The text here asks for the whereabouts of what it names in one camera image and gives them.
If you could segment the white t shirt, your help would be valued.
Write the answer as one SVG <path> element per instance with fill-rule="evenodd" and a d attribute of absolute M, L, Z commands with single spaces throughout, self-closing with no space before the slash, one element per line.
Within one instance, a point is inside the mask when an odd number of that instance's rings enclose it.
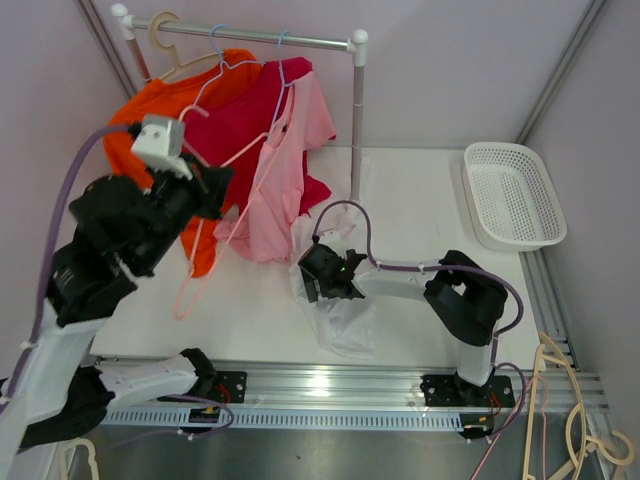
<path fill-rule="evenodd" d="M 327 213 L 323 209 L 330 198 L 299 216 L 291 227 L 292 251 L 289 281 L 295 302 L 308 321 L 320 348 L 355 360 L 371 360 L 375 353 L 373 336 L 375 302 L 372 299 L 319 299 L 308 301 L 303 277 L 297 262 L 312 245 L 318 231 L 321 242 L 339 255 L 348 249 L 366 251 L 366 226 L 363 214 L 354 206 L 339 204 Z"/>

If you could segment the pink t shirt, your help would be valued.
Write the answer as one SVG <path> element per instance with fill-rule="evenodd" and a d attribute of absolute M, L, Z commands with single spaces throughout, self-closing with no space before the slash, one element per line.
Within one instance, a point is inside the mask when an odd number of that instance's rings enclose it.
<path fill-rule="evenodd" d="M 235 221 L 221 221 L 215 237 L 251 261 L 288 260 L 291 227 L 305 191 L 303 153 L 335 135 L 317 75 L 309 72 L 294 80 L 284 111 L 261 147 L 247 206 Z"/>

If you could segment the crimson t shirt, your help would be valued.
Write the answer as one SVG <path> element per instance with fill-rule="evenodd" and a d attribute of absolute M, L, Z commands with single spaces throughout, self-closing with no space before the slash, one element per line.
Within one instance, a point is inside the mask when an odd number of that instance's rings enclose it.
<path fill-rule="evenodd" d="M 293 82 L 313 72 L 312 63 L 295 57 L 279 63 L 266 63 L 255 82 L 237 97 L 214 107 L 207 107 L 206 117 L 198 114 L 186 116 L 185 138 L 187 142 L 212 166 L 220 166 L 233 155 L 248 146 L 259 134 L 268 131 L 275 114 L 284 113 L 285 100 L 279 97 L 280 76 Z M 300 213 L 326 200 L 331 190 L 324 183 L 311 177 L 307 170 L 306 152 L 325 145 L 336 136 L 323 91 L 316 82 L 311 86 L 310 99 L 302 112 L 296 115 L 296 124 L 302 127 L 302 145 L 298 148 L 295 163 L 302 167 L 303 191 Z"/>

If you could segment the pink wire hanger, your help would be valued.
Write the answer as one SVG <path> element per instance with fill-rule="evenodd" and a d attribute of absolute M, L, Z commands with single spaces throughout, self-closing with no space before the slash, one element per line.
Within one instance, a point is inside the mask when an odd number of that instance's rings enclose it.
<path fill-rule="evenodd" d="M 275 138 L 278 132 L 284 133 L 288 128 L 287 121 L 289 118 L 287 117 L 287 113 L 278 116 L 277 110 L 274 113 L 274 121 L 268 131 L 257 135 L 225 162 L 211 164 L 211 167 L 219 167 L 220 173 L 232 173 L 230 166 L 234 161 L 245 156 L 255 145 L 259 145 L 262 141 Z M 211 274 L 216 268 L 218 261 L 224 255 L 224 252 L 231 240 L 236 236 L 236 231 L 239 229 L 239 226 L 254 198 L 255 194 L 254 192 L 251 192 L 248 196 L 245 208 L 239 213 L 236 219 L 224 219 L 225 215 L 232 207 L 232 204 L 225 199 L 221 200 L 221 212 L 211 214 L 213 220 L 206 220 L 204 213 L 196 216 L 198 226 L 191 235 L 191 249 L 185 250 L 185 252 L 189 254 L 188 273 L 180 286 L 178 296 L 176 297 L 173 305 L 172 313 L 176 320 L 185 319 L 190 314 L 202 294 L 204 287 L 209 281 Z M 180 307 L 182 305 L 187 286 L 194 278 L 199 280 L 198 290 L 193 295 L 185 310 L 181 312 Z"/>

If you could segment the lavender wire hanger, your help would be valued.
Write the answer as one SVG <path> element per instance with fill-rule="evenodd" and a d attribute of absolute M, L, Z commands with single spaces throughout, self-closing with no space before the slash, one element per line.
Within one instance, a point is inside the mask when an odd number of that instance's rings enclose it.
<path fill-rule="evenodd" d="M 207 87 L 210 84 L 212 84 L 213 82 L 217 81 L 227 71 L 235 70 L 235 69 L 237 69 L 237 68 L 239 68 L 241 66 L 244 66 L 244 65 L 259 65 L 261 67 L 263 67 L 265 65 L 265 61 L 260 61 L 260 60 L 256 60 L 256 59 L 243 60 L 241 62 L 236 62 L 234 64 L 231 64 L 226 60 L 226 56 L 222 53 L 222 51 L 220 49 L 217 48 L 217 45 L 216 45 L 216 43 L 214 41 L 214 37 L 215 37 L 215 34 L 219 30 L 224 29 L 224 28 L 228 28 L 228 27 L 229 27 L 228 24 L 221 23 L 221 24 L 215 25 L 212 28 L 212 30 L 210 31 L 210 33 L 209 33 L 209 36 L 208 36 L 209 43 L 210 43 L 211 47 L 215 50 L 215 52 L 221 57 L 221 61 L 218 64 L 219 71 L 218 71 L 218 73 L 216 75 L 214 75 L 213 77 L 209 78 L 202 85 L 202 87 L 200 88 L 200 90 L 198 91 L 198 93 L 197 93 L 197 95 L 196 95 L 196 97 L 194 99 L 194 102 L 193 102 L 194 106 L 197 106 L 199 104 L 199 101 L 200 101 L 201 97 L 203 96 L 203 94 L 204 94 L 205 90 L 207 89 Z"/>

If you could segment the blue wire hanger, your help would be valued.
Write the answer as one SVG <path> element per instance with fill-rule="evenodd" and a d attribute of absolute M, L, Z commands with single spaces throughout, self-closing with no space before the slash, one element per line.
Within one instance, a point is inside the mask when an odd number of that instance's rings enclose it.
<path fill-rule="evenodd" d="M 286 75 L 285 75 L 284 64 L 283 64 L 284 57 L 283 57 L 283 53 L 282 53 L 283 41 L 289 34 L 290 34 L 290 32 L 288 30 L 283 30 L 279 34 L 278 40 L 276 42 L 277 67 L 278 67 L 278 74 L 279 74 L 279 79 L 280 79 L 280 88 L 279 88 L 279 93 L 278 93 L 276 106 L 275 106 L 274 111 L 273 111 L 271 125 L 270 125 L 270 128 L 269 128 L 269 134 L 272 134 L 276 129 L 276 123 L 277 123 L 277 121 L 279 119 L 279 116 L 280 116 L 280 107 L 281 107 L 282 102 L 283 102 L 283 98 L 284 98 L 284 95 L 285 95 L 285 90 L 290 86 L 290 84 L 286 81 Z"/>

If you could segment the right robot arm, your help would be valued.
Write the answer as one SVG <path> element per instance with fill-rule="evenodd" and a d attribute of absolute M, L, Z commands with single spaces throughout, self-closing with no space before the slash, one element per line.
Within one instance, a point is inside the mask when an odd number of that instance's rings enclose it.
<path fill-rule="evenodd" d="M 416 266 L 376 263 L 351 249 L 339 255 L 314 243 L 298 261 L 308 301 L 364 300 L 393 297 L 428 304 L 459 342 L 458 364 L 451 383 L 453 398 L 464 405 L 487 401 L 495 372 L 496 328 L 507 299 L 523 303 L 517 291 L 458 250 L 434 264 Z"/>

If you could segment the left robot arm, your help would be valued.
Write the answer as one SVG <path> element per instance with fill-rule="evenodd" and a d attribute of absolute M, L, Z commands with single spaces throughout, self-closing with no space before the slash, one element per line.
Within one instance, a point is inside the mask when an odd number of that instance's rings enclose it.
<path fill-rule="evenodd" d="M 209 398 L 216 369 L 197 348 L 116 373 L 83 366 L 89 344 L 118 304 L 151 277 L 194 217 L 218 219 L 234 172 L 190 162 L 193 176 L 155 173 L 149 191 L 120 175 L 92 182 L 68 208 L 73 239 L 45 272 L 41 327 L 29 358 L 1 385 L 24 409 L 1 415 L 1 450 L 21 452 L 82 436 L 107 414 L 158 398 Z"/>

